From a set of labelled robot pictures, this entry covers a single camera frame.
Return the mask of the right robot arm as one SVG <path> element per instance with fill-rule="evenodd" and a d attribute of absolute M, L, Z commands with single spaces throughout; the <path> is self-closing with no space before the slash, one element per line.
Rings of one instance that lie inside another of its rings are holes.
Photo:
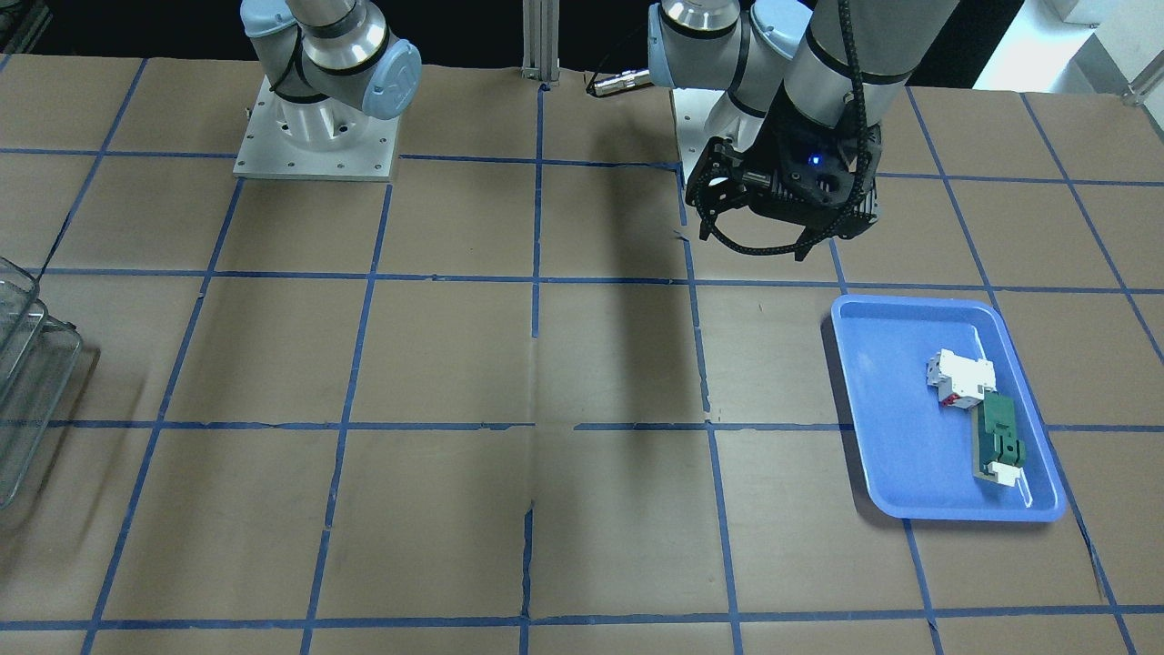
<path fill-rule="evenodd" d="M 292 145 L 346 148 L 416 98 L 421 54 L 371 1 L 244 1 L 237 13 L 265 70 L 275 124 Z"/>

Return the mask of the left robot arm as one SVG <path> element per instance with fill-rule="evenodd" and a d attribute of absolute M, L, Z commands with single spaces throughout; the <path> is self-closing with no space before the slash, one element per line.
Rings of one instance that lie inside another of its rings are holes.
<path fill-rule="evenodd" d="M 745 252 L 719 219 L 747 208 L 801 227 L 780 252 L 876 225 L 882 119 L 953 1 L 660 1 L 648 9 L 654 86 L 719 92 L 686 183 L 700 237 Z"/>

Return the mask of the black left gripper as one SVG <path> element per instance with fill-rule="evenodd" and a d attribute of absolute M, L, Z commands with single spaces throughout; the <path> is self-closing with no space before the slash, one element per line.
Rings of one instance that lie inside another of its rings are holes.
<path fill-rule="evenodd" d="M 744 152 L 738 152 L 723 137 L 712 136 L 707 141 L 690 181 L 687 181 L 684 195 L 686 202 L 694 207 L 700 216 L 701 238 L 726 237 L 719 229 L 717 220 L 728 211 L 747 207 L 760 218 L 778 220 L 774 216 L 772 194 L 778 188 L 778 129 L 786 124 L 810 124 L 831 129 L 836 136 L 845 138 L 854 136 L 858 138 L 857 175 L 864 177 L 868 170 L 870 152 L 865 142 L 868 141 L 868 130 L 873 124 L 870 124 L 864 133 L 859 130 L 856 104 L 847 104 L 843 108 L 839 124 L 822 126 L 803 116 L 792 101 L 775 100 L 753 144 Z M 802 227 L 801 237 L 844 238 L 838 228 L 844 218 L 852 215 L 861 198 L 861 186 L 856 184 L 840 218 L 824 229 Z"/>

